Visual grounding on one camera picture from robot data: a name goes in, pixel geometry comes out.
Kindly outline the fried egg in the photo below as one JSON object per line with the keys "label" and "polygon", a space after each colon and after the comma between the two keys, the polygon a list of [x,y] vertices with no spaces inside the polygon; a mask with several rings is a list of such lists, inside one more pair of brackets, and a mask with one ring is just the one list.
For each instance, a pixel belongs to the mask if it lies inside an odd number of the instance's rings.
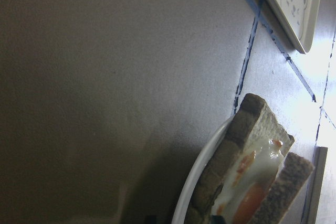
{"label": "fried egg", "polygon": [[248,223],[284,160],[282,146],[280,140],[258,140],[244,150],[224,180],[211,215],[222,216],[226,223]]}

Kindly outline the bread slice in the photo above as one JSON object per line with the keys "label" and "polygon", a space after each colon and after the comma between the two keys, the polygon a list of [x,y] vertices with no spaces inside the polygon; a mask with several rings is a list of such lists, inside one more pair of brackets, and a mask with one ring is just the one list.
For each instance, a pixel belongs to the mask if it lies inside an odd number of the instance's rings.
{"label": "bread slice", "polygon": [[201,165],[201,174],[196,177],[184,222],[209,223],[210,209],[234,163],[253,144],[273,140],[283,144],[280,147],[283,156],[287,155],[294,143],[293,136],[277,122],[266,101],[258,95],[246,94],[238,112],[224,132],[219,134],[214,150]]}
{"label": "bread slice", "polygon": [[280,223],[313,170],[314,165],[309,160],[289,152],[282,170],[249,223]]}

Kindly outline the white round plate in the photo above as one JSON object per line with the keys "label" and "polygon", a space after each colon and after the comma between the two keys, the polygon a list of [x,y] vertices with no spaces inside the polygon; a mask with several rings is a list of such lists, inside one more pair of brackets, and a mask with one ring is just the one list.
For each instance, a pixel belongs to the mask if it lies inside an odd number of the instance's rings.
{"label": "white round plate", "polygon": [[174,214],[172,217],[171,224],[183,224],[185,220],[185,216],[187,213],[187,209],[189,203],[192,198],[193,191],[195,186],[209,162],[210,158],[213,156],[220,143],[222,142],[227,128],[231,123],[233,116],[229,117],[217,130],[216,132],[209,138],[208,142],[200,151],[198,157],[196,158],[178,198]]}

